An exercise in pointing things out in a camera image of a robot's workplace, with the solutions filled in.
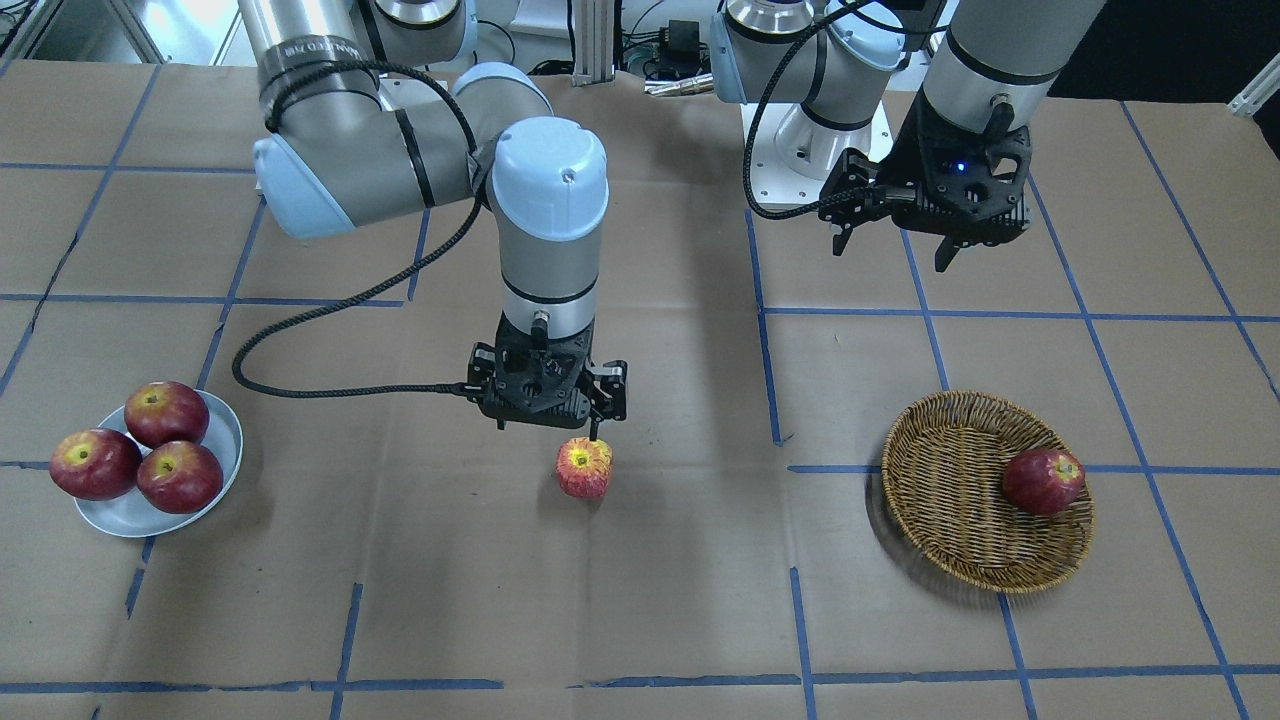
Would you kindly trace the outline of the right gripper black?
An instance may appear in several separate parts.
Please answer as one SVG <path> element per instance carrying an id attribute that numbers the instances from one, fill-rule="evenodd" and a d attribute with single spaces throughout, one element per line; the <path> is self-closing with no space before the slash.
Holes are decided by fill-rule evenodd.
<path id="1" fill-rule="evenodd" d="M 492 345 L 475 343 L 466 398 L 495 420 L 540 427 L 585 427 L 596 441 L 605 421 L 628 416 L 628 364 L 590 364 L 595 323 L 563 338 L 521 331 L 500 315 Z"/>

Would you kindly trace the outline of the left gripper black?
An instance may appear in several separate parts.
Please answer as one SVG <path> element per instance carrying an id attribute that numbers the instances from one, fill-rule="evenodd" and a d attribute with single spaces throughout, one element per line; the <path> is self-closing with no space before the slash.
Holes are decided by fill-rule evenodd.
<path id="1" fill-rule="evenodd" d="M 890 218 L 897 228 L 937 234 L 934 270 L 946 273 L 963 249 L 1010 243 L 1032 224 L 1025 200 L 1032 145 L 1028 126 L 1000 95 L 977 129 L 943 118 L 919 95 L 881 161 L 846 149 L 820 191 L 818 215 L 832 225 L 832 254 L 852 231 Z"/>

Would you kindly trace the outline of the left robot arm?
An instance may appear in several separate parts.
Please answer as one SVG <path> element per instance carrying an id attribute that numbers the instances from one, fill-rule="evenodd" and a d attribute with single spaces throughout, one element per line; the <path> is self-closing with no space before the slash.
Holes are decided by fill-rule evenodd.
<path id="1" fill-rule="evenodd" d="M 1102 12 L 1101 1 L 960 1 L 918 23 L 882 1 L 723 1 L 710 23 L 719 100 L 753 106 L 741 182 L 781 222 L 815 214 L 833 254 L 888 218 L 940 238 L 934 269 L 1030 225 L 1030 119 Z M 938 37 L 881 159 L 876 111 L 908 46 Z"/>

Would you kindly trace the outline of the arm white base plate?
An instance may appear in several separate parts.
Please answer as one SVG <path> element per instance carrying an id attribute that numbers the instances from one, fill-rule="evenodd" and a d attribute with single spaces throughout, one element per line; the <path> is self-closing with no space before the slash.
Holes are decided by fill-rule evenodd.
<path id="1" fill-rule="evenodd" d="M 882 102 L 868 124 L 852 131 L 822 126 L 797 104 L 769 104 L 751 151 L 754 197 L 769 211 L 814 202 L 846 149 L 881 161 L 892 145 L 892 127 Z"/>

